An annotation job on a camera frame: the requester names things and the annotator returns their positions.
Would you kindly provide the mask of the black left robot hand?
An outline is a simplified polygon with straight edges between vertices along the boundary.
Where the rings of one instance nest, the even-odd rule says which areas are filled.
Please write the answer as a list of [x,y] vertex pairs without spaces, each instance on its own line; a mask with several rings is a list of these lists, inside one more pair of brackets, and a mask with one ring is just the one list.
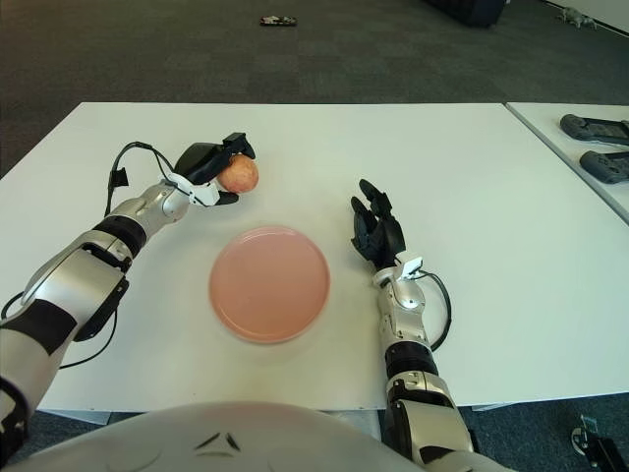
[[232,205],[239,200],[237,193],[219,190],[215,179],[228,168],[236,154],[256,158],[245,133],[232,133],[221,144],[194,143],[180,156],[170,176],[192,205]]

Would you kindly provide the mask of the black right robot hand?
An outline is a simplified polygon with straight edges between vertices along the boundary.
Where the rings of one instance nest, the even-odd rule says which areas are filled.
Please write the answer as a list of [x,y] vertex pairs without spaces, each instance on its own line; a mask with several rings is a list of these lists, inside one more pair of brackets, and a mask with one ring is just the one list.
[[357,197],[351,198],[354,212],[351,243],[376,270],[395,266],[396,257],[406,250],[406,244],[402,227],[391,213],[392,204],[388,196],[368,180],[361,179],[359,187],[370,207]]

